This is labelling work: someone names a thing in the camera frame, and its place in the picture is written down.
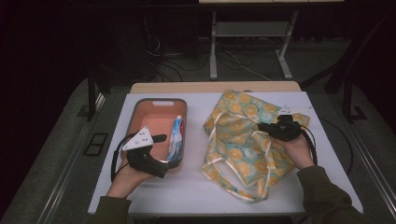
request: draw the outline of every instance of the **wire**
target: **wire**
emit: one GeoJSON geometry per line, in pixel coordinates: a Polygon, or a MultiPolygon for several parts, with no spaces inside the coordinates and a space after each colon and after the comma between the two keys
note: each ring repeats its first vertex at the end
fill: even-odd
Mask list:
{"type": "Polygon", "coordinates": [[[236,60],[235,58],[235,53],[231,53],[230,51],[227,51],[227,50],[223,50],[223,52],[226,52],[228,55],[230,55],[231,57],[232,57],[232,59],[230,60],[230,59],[228,59],[228,58],[224,58],[225,60],[227,60],[227,61],[229,61],[229,62],[231,62],[231,63],[236,63],[236,64],[238,64],[238,65],[244,65],[244,66],[251,66],[251,65],[253,65],[253,60],[251,59],[251,57],[249,56],[249,55],[246,55],[246,54],[239,54],[239,55],[244,55],[244,56],[246,56],[247,58],[248,58],[248,60],[249,60],[249,63],[243,63],[240,59],[238,59],[238,60],[236,60]]]}
{"type": "Polygon", "coordinates": [[[122,147],[122,145],[125,143],[125,141],[128,138],[134,137],[136,133],[130,133],[128,135],[126,135],[125,137],[123,137],[120,142],[119,145],[117,146],[116,150],[114,150],[113,153],[113,160],[111,162],[111,172],[110,172],[110,178],[111,178],[111,182],[113,182],[114,178],[116,177],[116,174],[119,172],[120,169],[124,168],[124,166],[122,166],[117,172],[116,172],[116,163],[117,163],[117,159],[120,153],[120,148],[122,147]]]}
{"type": "Polygon", "coordinates": [[[313,141],[313,146],[314,146],[314,148],[317,148],[317,141],[315,140],[315,136],[312,134],[312,132],[307,127],[305,127],[304,125],[300,124],[300,126],[305,128],[311,134],[312,141],[313,141]]]}
{"type": "Polygon", "coordinates": [[[170,82],[175,82],[172,78],[170,78],[169,76],[167,76],[166,74],[164,74],[160,70],[157,70],[156,72],[157,72],[158,75],[161,76],[162,82],[164,82],[164,78],[168,79],[168,81],[170,81],[170,82]]]}
{"type": "Polygon", "coordinates": [[[160,41],[160,39],[157,38],[157,36],[155,36],[155,35],[150,35],[150,37],[153,37],[154,39],[156,39],[158,44],[154,50],[148,50],[147,53],[151,54],[152,56],[155,56],[155,57],[161,57],[161,53],[160,53],[161,41],[160,41]]]}
{"type": "Polygon", "coordinates": [[[314,135],[312,135],[312,138],[314,139],[314,143],[312,143],[311,138],[309,138],[308,133],[303,132],[303,136],[305,137],[306,141],[308,142],[308,145],[310,147],[311,150],[311,154],[312,154],[312,162],[315,165],[318,165],[318,153],[317,153],[317,147],[316,147],[316,143],[315,143],[315,138],[314,135]]]}
{"type": "Polygon", "coordinates": [[[177,71],[176,68],[172,67],[171,65],[164,64],[164,63],[159,63],[159,65],[162,65],[162,66],[165,66],[165,67],[168,67],[168,68],[174,70],[174,71],[176,72],[176,74],[178,75],[178,77],[180,78],[180,82],[183,81],[183,77],[182,77],[181,74],[177,71]]]}
{"type": "Polygon", "coordinates": [[[127,162],[127,163],[125,163],[123,166],[121,166],[121,168],[114,174],[114,176],[116,176],[118,173],[119,173],[119,171],[120,170],[122,170],[122,168],[124,168],[126,165],[128,165],[129,163],[127,162]]]}
{"type": "Polygon", "coordinates": [[[330,124],[331,126],[333,126],[333,127],[334,127],[341,135],[343,135],[344,138],[346,139],[346,143],[347,143],[347,145],[348,145],[348,147],[349,147],[349,152],[350,152],[350,162],[349,162],[349,167],[348,167],[347,170],[346,170],[346,175],[349,175],[349,174],[350,174],[350,171],[352,170],[352,166],[353,166],[354,154],[353,154],[353,150],[352,150],[352,145],[350,144],[349,139],[347,138],[347,135],[346,135],[343,131],[341,131],[340,128],[338,128],[337,126],[335,126],[333,123],[329,122],[328,120],[322,119],[322,118],[319,118],[319,119],[320,119],[320,120],[323,120],[323,121],[325,121],[326,123],[328,123],[328,124],[330,124]]]}
{"type": "MultiPolygon", "coordinates": [[[[257,54],[263,53],[263,52],[265,52],[265,51],[267,51],[267,50],[269,50],[269,49],[274,49],[277,45],[281,44],[283,41],[282,41],[282,40],[277,40],[273,45],[268,46],[268,47],[262,47],[262,46],[258,45],[258,46],[257,46],[258,51],[253,52],[253,53],[251,53],[251,52],[250,52],[250,53],[247,53],[247,52],[240,53],[241,49],[245,49],[245,48],[246,48],[246,47],[245,47],[245,43],[244,43],[244,42],[246,42],[246,40],[242,39],[241,42],[242,42],[241,45],[236,45],[236,43],[233,44],[233,45],[228,45],[228,46],[230,46],[230,47],[239,49],[239,50],[238,50],[237,52],[235,52],[234,54],[257,55],[257,54]]],[[[226,48],[228,48],[228,46],[224,46],[224,42],[221,42],[221,47],[222,47],[222,49],[226,49],[226,48]]]]}
{"type": "Polygon", "coordinates": [[[182,66],[180,66],[180,65],[178,65],[176,63],[173,63],[173,62],[171,62],[169,60],[165,60],[164,62],[165,63],[171,63],[172,65],[180,68],[181,70],[184,70],[184,71],[187,71],[187,72],[194,72],[194,71],[198,71],[198,70],[203,69],[206,66],[206,64],[207,64],[207,61],[209,61],[209,55],[207,55],[204,64],[202,64],[201,66],[196,67],[196,68],[184,68],[184,67],[182,67],[182,66]]]}
{"type": "Polygon", "coordinates": [[[241,67],[243,67],[245,70],[247,70],[247,71],[249,71],[250,73],[253,73],[253,74],[255,74],[255,75],[259,76],[259,77],[263,77],[263,78],[267,79],[268,81],[272,81],[270,78],[265,77],[265,76],[262,75],[262,74],[256,73],[256,72],[254,72],[254,71],[252,71],[252,70],[246,68],[246,67],[245,67],[245,66],[244,66],[233,54],[231,54],[230,51],[224,50],[224,52],[230,54],[230,55],[241,65],[241,67]]]}
{"type": "Polygon", "coordinates": [[[169,57],[169,56],[181,56],[181,55],[184,55],[184,56],[185,56],[185,54],[184,54],[184,53],[167,53],[167,54],[164,54],[164,55],[163,55],[163,57],[169,57]]]}
{"type": "Polygon", "coordinates": [[[238,67],[231,67],[230,65],[228,65],[228,64],[226,64],[223,60],[225,60],[225,57],[223,57],[221,54],[216,54],[216,59],[217,60],[219,60],[219,62],[221,62],[223,65],[224,65],[224,67],[226,67],[226,68],[229,68],[229,69],[232,69],[232,70],[236,70],[236,71],[240,71],[240,70],[243,70],[244,68],[243,67],[241,67],[240,66],[240,64],[239,63],[236,63],[235,61],[233,61],[233,63],[236,63],[236,64],[238,64],[238,67]]]}

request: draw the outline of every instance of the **cloth bag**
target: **cloth bag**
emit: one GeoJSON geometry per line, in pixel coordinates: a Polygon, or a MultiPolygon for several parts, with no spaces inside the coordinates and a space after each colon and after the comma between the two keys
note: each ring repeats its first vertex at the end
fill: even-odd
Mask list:
{"type": "MultiPolygon", "coordinates": [[[[202,164],[204,175],[245,203],[268,198],[270,188],[294,169],[285,150],[272,144],[257,123],[276,123],[280,106],[246,93],[226,90],[206,120],[208,148],[202,164]],[[225,161],[245,188],[237,188],[219,168],[225,161]]],[[[307,127],[310,118],[294,114],[293,119],[307,127]]]]}

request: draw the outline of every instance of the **metal stand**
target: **metal stand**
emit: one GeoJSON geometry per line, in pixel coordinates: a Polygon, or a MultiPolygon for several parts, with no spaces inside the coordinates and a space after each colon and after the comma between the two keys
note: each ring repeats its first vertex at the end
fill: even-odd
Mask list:
{"type": "Polygon", "coordinates": [[[290,42],[298,10],[294,10],[289,21],[217,21],[216,11],[213,11],[212,36],[210,50],[210,79],[218,79],[216,63],[216,36],[283,36],[283,47],[276,50],[276,57],[285,78],[292,78],[285,53],[290,42]]]}
{"type": "Polygon", "coordinates": [[[297,20],[297,16],[298,16],[298,10],[293,11],[293,13],[291,15],[290,22],[288,24],[288,28],[286,29],[283,47],[282,47],[282,49],[276,50],[276,57],[277,57],[277,60],[279,61],[280,68],[282,69],[282,72],[283,72],[283,75],[285,76],[285,78],[293,78],[293,76],[291,75],[289,66],[286,63],[285,53],[286,53],[286,48],[288,47],[288,44],[290,42],[291,34],[293,32],[294,24],[297,20]]]}

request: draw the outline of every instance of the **hand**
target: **hand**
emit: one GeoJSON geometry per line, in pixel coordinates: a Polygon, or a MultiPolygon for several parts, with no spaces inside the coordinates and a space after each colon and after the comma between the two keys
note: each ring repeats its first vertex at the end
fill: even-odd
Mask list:
{"type": "Polygon", "coordinates": [[[126,152],[122,151],[122,161],[120,170],[117,172],[110,189],[107,192],[108,197],[126,198],[130,195],[142,182],[154,177],[144,172],[136,171],[132,168],[126,159],[126,152]]]}
{"type": "Polygon", "coordinates": [[[286,154],[288,154],[296,168],[302,170],[315,165],[312,161],[308,142],[302,134],[289,142],[283,142],[276,138],[271,138],[271,140],[285,148],[286,154]]]}

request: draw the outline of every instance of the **sleeve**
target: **sleeve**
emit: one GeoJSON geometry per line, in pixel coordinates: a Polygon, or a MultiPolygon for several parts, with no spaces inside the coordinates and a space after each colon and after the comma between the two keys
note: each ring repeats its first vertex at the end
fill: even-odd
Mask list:
{"type": "Polygon", "coordinates": [[[102,196],[89,224],[126,224],[131,201],[102,196]]]}
{"type": "Polygon", "coordinates": [[[304,208],[312,223],[373,223],[352,206],[352,200],[335,186],[324,168],[307,167],[297,173],[304,190],[304,208]]]}

